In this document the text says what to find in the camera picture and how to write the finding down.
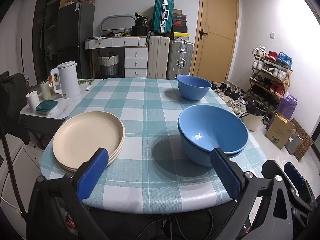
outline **white kettle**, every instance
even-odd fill
[[[63,98],[71,98],[80,94],[76,66],[77,63],[69,61],[58,65],[50,71],[54,92],[61,94]],[[59,90],[57,90],[54,83],[54,74],[59,77]]]

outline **gray refrigerator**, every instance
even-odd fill
[[[93,35],[94,5],[80,1],[58,11],[58,64],[75,61],[78,79],[92,78],[89,51],[84,41]]]

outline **silver suitcase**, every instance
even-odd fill
[[[167,79],[175,80],[177,75],[189,75],[193,44],[189,41],[170,41]]]
[[[170,38],[150,36],[147,78],[165,79],[168,65]]]

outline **blue bowl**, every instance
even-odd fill
[[[206,167],[212,167],[210,162],[210,153],[202,150],[201,148],[195,146],[193,143],[191,143],[180,131],[180,139],[181,139],[181,145],[182,145],[182,151],[183,154],[188,156],[190,160],[193,162],[206,166]],[[242,153],[242,151],[239,151],[235,154],[227,155],[228,158],[233,158]]]
[[[209,81],[196,76],[178,75],[177,80],[180,94],[192,101],[203,98],[212,87]]]
[[[178,127],[192,144],[207,153],[220,147],[226,155],[233,155],[242,152],[249,139],[244,123],[217,106],[189,106],[180,113]]]

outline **desk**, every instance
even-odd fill
[[[126,135],[118,158],[83,203],[116,212],[168,214],[228,202],[214,169],[195,164],[182,153],[177,120],[194,104],[231,111],[212,90],[199,102],[188,101],[180,96],[175,80],[110,78],[97,84],[68,118],[87,111],[110,112],[123,122]],[[52,142],[40,163],[47,179],[66,173],[55,161]],[[266,159],[250,133],[244,151],[232,158],[258,177]]]
[[[102,79],[95,79],[91,84],[90,90],[101,80]],[[90,90],[85,90],[87,86],[88,82],[79,85],[80,94],[76,97],[62,98],[60,94],[52,95],[49,100],[56,100],[58,104],[57,109],[50,115],[37,112],[33,113],[27,104],[21,109],[20,114],[28,130],[41,135],[54,135],[79,102],[90,92]]]
[[[148,47],[145,46],[146,36],[117,36],[104,37],[99,40],[88,39],[85,49],[102,49],[125,47],[124,50],[124,76],[131,78],[146,78],[148,66]]]

